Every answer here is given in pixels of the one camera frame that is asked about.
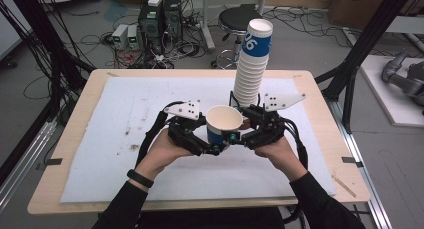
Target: hand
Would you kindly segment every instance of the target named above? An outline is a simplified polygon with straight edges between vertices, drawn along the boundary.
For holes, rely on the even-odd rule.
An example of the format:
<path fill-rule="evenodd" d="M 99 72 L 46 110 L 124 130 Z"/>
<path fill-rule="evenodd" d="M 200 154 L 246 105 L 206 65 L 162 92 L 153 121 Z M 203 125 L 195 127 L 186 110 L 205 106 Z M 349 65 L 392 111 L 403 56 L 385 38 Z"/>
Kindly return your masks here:
<path fill-rule="evenodd" d="M 137 165 L 135 171 L 153 181 L 166 166 L 176 159 L 192 155 L 193 154 L 186 149 L 175 145 L 168 137 L 168 129 L 163 129 L 153 142 L 147 155 Z M 146 187 L 140 187 L 140 184 L 132 180 L 130 180 L 130 183 L 147 191 Z"/>
<path fill-rule="evenodd" d="M 255 149 L 255 153 L 260 157 L 268 158 L 274 167 L 281 170 L 290 181 L 295 181 L 307 173 L 285 137 Z"/>

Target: black stool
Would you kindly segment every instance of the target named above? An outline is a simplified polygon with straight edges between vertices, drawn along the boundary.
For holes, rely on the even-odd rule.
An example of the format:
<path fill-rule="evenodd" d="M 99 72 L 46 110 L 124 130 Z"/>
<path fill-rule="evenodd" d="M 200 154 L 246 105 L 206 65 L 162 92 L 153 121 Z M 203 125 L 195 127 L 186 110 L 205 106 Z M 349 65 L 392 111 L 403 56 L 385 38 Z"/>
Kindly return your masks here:
<path fill-rule="evenodd" d="M 222 51 L 216 56 L 216 60 L 211 62 L 213 68 L 237 67 L 241 43 L 246 35 L 249 22 L 257 18 L 262 18 L 262 16 L 256 12 L 255 5 L 241 5 L 240 7 L 226 9 L 219 14 L 218 24 L 222 30 L 227 32 L 222 41 L 227 40 L 231 34 L 236 35 L 237 39 L 234 43 L 234 49 Z"/>

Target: metal rail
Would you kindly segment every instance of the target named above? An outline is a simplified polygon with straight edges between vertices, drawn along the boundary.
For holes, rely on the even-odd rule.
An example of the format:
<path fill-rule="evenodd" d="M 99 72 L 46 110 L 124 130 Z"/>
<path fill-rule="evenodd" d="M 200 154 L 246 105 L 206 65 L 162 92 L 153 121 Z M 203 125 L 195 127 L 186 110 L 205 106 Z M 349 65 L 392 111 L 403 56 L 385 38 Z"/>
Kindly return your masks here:
<path fill-rule="evenodd" d="M 390 224 L 389 217 L 387 216 L 386 211 L 384 210 L 383 204 L 381 203 L 381 200 L 378 196 L 377 190 L 371 180 L 371 176 L 368 173 L 367 167 L 365 166 L 365 163 L 362 159 L 361 152 L 359 151 L 359 148 L 356 145 L 355 139 L 353 138 L 353 135 L 349 134 L 346 128 L 343 126 L 343 123 L 342 123 L 343 109 L 341 109 L 338 102 L 332 102 L 332 101 L 329 101 L 328 99 L 326 99 L 326 102 L 327 102 L 328 108 L 333 114 L 333 117 L 337 123 L 340 133 L 342 134 L 342 137 L 344 138 L 346 142 L 347 147 L 349 148 L 350 152 L 355 158 L 355 161 L 362 162 L 363 164 L 363 167 L 360 167 L 358 169 L 362 175 L 362 178 L 365 181 L 365 184 L 368 187 L 368 190 L 371 193 L 371 199 L 370 201 L 368 201 L 367 204 L 376 227 L 379 229 L 393 228 L 392 225 Z"/>

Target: desk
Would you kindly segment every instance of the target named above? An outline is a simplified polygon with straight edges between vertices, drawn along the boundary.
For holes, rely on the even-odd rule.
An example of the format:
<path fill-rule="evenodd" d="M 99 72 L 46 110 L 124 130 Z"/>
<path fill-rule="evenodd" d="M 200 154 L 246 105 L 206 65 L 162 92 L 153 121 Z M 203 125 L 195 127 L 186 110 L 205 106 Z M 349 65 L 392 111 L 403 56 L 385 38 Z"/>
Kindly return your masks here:
<path fill-rule="evenodd" d="M 75 110 L 58 142 L 52 158 L 63 158 L 61 165 L 48 166 L 28 205 L 31 214 L 58 214 L 77 212 L 101 212 L 108 203 L 60 203 L 73 155 L 78 149 L 85 128 L 102 94 L 109 77 L 213 77 L 234 78 L 236 71 L 217 70 L 95 70 L 91 74 Z M 351 157 L 339 129 L 321 96 L 314 78 L 307 71 L 265 71 L 265 77 L 293 79 L 299 91 L 308 97 L 305 110 L 312 124 L 316 139 L 333 177 L 337 190 L 335 198 L 340 202 L 366 202 L 370 194 L 356 164 L 343 163 L 341 157 Z M 230 208 L 252 206 L 280 206 L 295 204 L 295 198 L 225 199 L 146 202 L 143 210 L 172 210 L 188 208 Z"/>

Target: strap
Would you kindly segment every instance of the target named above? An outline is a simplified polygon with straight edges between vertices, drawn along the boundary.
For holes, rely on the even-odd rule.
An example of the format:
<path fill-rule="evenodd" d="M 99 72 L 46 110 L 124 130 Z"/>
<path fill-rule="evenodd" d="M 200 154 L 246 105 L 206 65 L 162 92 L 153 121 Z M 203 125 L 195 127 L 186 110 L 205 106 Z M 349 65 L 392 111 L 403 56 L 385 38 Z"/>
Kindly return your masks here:
<path fill-rule="evenodd" d="M 129 170 L 127 173 L 127 176 L 134 181 L 138 182 L 140 185 L 143 185 L 147 188 L 150 188 L 153 186 L 153 181 L 145 178 L 144 176 L 138 174 L 133 169 Z"/>

